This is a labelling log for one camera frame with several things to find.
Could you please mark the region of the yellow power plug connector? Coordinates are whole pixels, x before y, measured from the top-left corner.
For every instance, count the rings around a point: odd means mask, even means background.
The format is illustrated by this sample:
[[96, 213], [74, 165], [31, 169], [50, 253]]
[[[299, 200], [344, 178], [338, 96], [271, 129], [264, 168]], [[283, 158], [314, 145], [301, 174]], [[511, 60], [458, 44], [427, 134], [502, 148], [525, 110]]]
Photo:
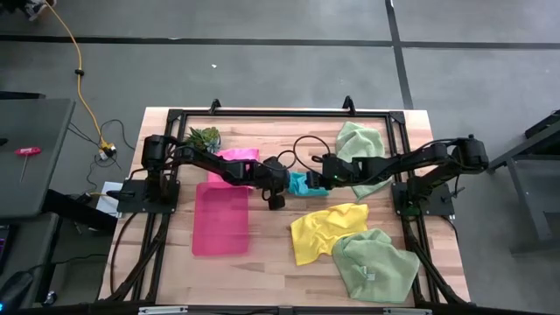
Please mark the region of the yellow power plug connector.
[[111, 159], [116, 153], [117, 150], [113, 143], [107, 143], [104, 140], [101, 140], [98, 155], [102, 161]]

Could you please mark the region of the white paper sheet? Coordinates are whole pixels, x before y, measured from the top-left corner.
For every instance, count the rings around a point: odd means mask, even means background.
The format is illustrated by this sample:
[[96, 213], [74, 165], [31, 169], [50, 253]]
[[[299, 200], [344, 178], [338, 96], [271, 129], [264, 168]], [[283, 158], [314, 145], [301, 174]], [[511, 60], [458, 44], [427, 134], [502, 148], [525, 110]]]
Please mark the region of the white paper sheet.
[[121, 218], [122, 214], [117, 211], [119, 201], [107, 195], [108, 191], [120, 191], [123, 187], [122, 183], [117, 182], [105, 182], [97, 201], [96, 209], [116, 218]]

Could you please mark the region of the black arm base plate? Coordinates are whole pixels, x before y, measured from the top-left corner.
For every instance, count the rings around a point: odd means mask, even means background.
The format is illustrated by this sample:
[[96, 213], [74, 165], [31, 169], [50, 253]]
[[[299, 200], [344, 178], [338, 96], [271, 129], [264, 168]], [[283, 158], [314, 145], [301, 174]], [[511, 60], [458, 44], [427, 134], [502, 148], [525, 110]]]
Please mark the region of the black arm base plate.
[[150, 190], [147, 180], [134, 179], [126, 182], [120, 191], [117, 211], [119, 213], [172, 214], [179, 201], [178, 181], [167, 181], [165, 189]]
[[401, 216], [450, 216], [454, 215], [452, 193], [449, 186], [443, 184], [432, 192], [412, 195], [408, 192], [407, 185], [402, 182], [391, 185], [391, 193], [395, 213]]

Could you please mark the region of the yellow microfiber towel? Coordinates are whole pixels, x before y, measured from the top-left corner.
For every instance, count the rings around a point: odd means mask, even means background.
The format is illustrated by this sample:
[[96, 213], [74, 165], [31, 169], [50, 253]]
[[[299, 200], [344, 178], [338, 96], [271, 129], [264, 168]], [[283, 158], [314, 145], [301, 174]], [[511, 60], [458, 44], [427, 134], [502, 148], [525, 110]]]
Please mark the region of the yellow microfiber towel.
[[296, 265], [313, 263], [323, 254], [330, 256], [339, 239], [368, 229], [368, 215], [368, 205], [346, 203], [294, 220], [290, 234]]

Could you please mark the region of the black metal table frame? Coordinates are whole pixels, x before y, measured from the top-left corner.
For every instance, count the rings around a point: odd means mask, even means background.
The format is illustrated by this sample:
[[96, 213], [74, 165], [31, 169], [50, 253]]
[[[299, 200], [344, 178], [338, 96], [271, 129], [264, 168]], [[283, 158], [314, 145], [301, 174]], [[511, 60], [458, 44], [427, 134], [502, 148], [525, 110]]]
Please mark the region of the black metal table frame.
[[[346, 122], [376, 129], [387, 153], [413, 150], [432, 139], [424, 110], [361, 109], [351, 115], [345, 109], [302, 108], [147, 108], [136, 145], [153, 134], [181, 137], [190, 128], [215, 127], [226, 149], [255, 147], [261, 158], [279, 156], [283, 163], [294, 157], [296, 170], [312, 165], [312, 156], [333, 148]], [[207, 173], [185, 165], [178, 171], [181, 184], [178, 206], [164, 247], [156, 301], [160, 305], [250, 305], [341, 307], [356, 306], [347, 295], [340, 274], [328, 255], [297, 266], [290, 224], [297, 218], [354, 200], [348, 188], [336, 189], [325, 198], [287, 197], [285, 207], [271, 211], [258, 191], [248, 196], [248, 251], [243, 255], [197, 257], [192, 231], [196, 187]]]

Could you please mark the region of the green microfiber towel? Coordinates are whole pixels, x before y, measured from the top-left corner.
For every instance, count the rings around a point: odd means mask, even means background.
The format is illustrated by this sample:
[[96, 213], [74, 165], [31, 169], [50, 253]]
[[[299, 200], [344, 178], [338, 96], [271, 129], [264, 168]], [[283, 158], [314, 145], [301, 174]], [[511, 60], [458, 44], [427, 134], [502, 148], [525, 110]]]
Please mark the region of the green microfiber towel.
[[339, 239], [332, 258], [348, 296], [362, 302], [404, 302], [420, 266], [415, 253], [396, 248], [378, 228]]
[[385, 147], [382, 136], [377, 129], [361, 126], [354, 122], [345, 122], [336, 138], [336, 154], [350, 162], [352, 158], [383, 158]]

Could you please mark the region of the grey metal stand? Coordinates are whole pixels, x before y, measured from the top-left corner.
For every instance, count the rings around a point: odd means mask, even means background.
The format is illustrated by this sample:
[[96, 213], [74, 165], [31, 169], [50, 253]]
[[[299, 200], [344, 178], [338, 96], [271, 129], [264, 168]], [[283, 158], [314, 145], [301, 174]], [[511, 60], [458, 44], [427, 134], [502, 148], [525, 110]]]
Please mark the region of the grey metal stand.
[[535, 239], [510, 249], [514, 256], [560, 250], [560, 109], [524, 132], [525, 139], [490, 162], [507, 167]]

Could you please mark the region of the silver metal bracket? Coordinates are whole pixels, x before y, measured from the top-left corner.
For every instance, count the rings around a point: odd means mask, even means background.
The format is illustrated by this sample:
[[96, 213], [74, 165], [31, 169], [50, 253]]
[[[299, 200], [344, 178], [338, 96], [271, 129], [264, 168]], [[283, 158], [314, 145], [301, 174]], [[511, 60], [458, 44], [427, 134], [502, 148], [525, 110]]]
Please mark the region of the silver metal bracket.
[[188, 307], [183, 305], [166, 305], [140, 307], [137, 315], [186, 315]]
[[384, 308], [382, 315], [433, 315], [432, 310], [419, 308]]

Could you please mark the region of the potted succulent plant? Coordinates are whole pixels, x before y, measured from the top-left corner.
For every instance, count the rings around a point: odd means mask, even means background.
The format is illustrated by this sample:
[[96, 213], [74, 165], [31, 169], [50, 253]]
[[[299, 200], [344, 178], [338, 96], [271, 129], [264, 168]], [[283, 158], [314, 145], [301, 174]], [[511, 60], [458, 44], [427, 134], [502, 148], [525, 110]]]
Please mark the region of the potted succulent plant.
[[190, 132], [185, 135], [185, 142], [201, 151], [213, 154], [221, 149], [221, 135], [215, 127], [204, 129], [190, 128]]

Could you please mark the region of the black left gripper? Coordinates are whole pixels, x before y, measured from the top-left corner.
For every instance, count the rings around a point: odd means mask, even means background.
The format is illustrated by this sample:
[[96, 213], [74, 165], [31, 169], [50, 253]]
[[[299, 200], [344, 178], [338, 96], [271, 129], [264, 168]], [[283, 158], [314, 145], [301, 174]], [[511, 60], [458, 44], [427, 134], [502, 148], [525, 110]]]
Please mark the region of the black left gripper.
[[251, 166], [250, 186], [269, 191], [270, 194], [296, 192], [296, 181], [293, 173], [288, 171], [278, 157], [268, 157], [263, 162], [255, 162]]

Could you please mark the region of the pink translucent plastic tray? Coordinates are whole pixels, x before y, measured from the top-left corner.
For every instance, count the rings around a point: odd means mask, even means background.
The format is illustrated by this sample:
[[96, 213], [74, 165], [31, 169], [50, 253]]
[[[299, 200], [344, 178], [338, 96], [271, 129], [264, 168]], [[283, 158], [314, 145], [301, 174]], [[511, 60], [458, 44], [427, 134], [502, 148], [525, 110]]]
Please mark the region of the pink translucent plastic tray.
[[225, 182], [196, 187], [194, 256], [238, 256], [249, 250], [249, 189]]

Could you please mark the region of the blue microfiber towel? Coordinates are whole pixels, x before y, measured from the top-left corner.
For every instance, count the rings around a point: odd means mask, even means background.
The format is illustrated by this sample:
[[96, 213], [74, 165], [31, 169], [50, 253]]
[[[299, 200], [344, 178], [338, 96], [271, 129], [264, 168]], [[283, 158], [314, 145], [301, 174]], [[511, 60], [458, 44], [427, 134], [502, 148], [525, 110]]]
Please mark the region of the blue microfiber towel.
[[305, 173], [294, 171], [293, 177], [296, 181], [296, 192], [290, 194], [298, 197], [325, 197], [329, 195], [325, 188], [309, 188], [305, 183]]

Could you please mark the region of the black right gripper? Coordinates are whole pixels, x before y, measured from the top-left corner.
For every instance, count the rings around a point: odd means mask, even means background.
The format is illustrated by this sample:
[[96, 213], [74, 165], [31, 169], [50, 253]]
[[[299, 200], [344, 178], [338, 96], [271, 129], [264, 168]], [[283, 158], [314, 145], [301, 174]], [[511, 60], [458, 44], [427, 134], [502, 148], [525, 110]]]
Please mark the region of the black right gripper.
[[358, 162], [347, 162], [333, 153], [322, 157], [322, 174], [317, 171], [305, 174], [305, 183], [309, 188], [357, 186], [365, 179]]

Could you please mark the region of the black angled bar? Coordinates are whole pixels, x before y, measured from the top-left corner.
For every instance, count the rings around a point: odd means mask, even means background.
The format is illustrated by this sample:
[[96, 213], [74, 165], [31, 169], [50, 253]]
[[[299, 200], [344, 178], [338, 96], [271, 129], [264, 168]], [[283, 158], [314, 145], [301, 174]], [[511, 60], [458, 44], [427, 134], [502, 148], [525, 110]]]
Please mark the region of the black angled bar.
[[51, 189], [45, 194], [42, 211], [103, 232], [114, 232], [116, 229], [117, 218]]

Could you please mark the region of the black computer mouse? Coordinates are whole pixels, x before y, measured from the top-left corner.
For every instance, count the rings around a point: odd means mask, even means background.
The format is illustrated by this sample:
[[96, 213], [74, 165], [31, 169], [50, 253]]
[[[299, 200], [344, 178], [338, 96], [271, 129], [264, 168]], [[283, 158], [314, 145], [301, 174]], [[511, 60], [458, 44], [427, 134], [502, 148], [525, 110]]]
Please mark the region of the black computer mouse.
[[22, 304], [34, 280], [30, 271], [14, 273], [0, 288], [0, 312], [15, 311]]

